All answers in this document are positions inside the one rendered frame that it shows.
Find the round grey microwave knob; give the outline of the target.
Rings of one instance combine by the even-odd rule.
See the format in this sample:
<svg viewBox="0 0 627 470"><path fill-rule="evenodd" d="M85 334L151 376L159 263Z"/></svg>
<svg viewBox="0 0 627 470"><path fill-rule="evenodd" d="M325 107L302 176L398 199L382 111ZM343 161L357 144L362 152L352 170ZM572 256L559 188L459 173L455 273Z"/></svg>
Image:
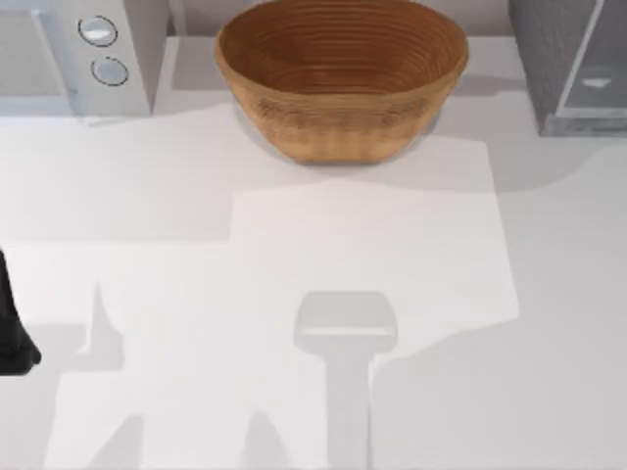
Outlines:
<svg viewBox="0 0 627 470"><path fill-rule="evenodd" d="M90 70L95 80L109 87L122 86L129 79L126 65L114 57L107 56L94 60Z"/></svg>
<svg viewBox="0 0 627 470"><path fill-rule="evenodd" d="M103 16L79 20L77 31L86 43L94 47L109 47L119 35L116 25Z"/></svg>

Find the pale microwave oven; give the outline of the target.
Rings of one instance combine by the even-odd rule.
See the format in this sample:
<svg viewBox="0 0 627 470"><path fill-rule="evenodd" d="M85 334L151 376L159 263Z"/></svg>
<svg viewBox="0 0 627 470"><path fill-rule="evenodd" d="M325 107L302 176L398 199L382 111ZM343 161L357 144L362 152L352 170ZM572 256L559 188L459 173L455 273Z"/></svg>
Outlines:
<svg viewBox="0 0 627 470"><path fill-rule="evenodd" d="M86 43L79 20L103 16L118 29L109 47ZM169 0L0 0L0 117L143 118L153 113L170 23ZM119 87L90 65L114 57Z"/></svg>

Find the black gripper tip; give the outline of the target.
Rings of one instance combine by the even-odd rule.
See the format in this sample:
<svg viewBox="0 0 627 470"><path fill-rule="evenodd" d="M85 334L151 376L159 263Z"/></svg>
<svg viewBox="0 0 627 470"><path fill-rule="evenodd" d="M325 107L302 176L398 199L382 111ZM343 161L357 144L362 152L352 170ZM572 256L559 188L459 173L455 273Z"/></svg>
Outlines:
<svg viewBox="0 0 627 470"><path fill-rule="evenodd" d="M0 377L22 376L41 362L15 305L9 271L0 250Z"/></svg>

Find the brown woven basket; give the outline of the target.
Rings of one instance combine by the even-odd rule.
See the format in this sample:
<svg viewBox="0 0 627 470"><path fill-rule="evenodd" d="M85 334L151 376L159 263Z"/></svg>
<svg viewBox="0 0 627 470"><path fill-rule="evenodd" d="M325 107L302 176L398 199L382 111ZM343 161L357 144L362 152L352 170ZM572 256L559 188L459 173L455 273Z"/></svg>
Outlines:
<svg viewBox="0 0 627 470"><path fill-rule="evenodd" d="M442 109L467 66L451 18L413 0L266 0L216 61L250 123L300 164L378 164Z"/></svg>

